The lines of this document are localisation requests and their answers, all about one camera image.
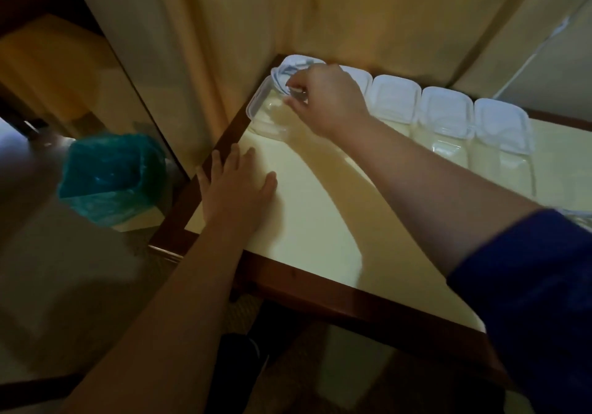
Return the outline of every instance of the wooden furniture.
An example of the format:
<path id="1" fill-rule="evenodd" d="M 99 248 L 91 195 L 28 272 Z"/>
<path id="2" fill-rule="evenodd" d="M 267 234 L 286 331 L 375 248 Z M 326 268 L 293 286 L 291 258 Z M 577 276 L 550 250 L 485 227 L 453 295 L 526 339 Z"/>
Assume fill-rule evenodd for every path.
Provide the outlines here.
<path id="1" fill-rule="evenodd" d="M 270 68 L 277 66 L 283 58 L 276 57 L 256 88 L 268 75 Z M 250 120 L 246 115 L 249 100 L 216 144 L 223 159 L 228 155 L 230 145 L 239 141 L 249 125 Z M 535 111 L 530 111 L 530 116 L 592 130 L 585 121 Z M 209 173 L 211 156 L 203 167 Z M 154 252 L 172 261 L 182 259 L 198 237 L 196 233 L 185 230 L 185 226 L 200 201 L 199 185 L 193 179 L 151 239 L 149 246 Z M 502 386 L 513 387 L 485 333 L 459 323 L 248 251 L 241 258 L 234 288 L 313 314 L 405 352 L 435 359 Z"/>

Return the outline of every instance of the trash bag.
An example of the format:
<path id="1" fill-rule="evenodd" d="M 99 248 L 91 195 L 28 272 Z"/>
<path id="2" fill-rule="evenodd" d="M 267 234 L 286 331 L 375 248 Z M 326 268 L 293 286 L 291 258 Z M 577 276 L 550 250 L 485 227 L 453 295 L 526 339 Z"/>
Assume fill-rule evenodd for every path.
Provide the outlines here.
<path id="1" fill-rule="evenodd" d="M 167 181 L 165 154 L 143 134 L 99 135 L 72 143 L 58 197 L 100 226 L 154 206 Z"/>

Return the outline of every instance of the blue sleeve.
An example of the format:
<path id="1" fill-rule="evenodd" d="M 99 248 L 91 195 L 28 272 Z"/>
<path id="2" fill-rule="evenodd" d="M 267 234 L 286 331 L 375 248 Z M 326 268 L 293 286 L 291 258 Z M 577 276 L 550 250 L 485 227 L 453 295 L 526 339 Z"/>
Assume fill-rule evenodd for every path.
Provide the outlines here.
<path id="1" fill-rule="evenodd" d="M 592 234 L 555 210 L 523 219 L 448 276 L 541 412 L 592 412 Z"/>

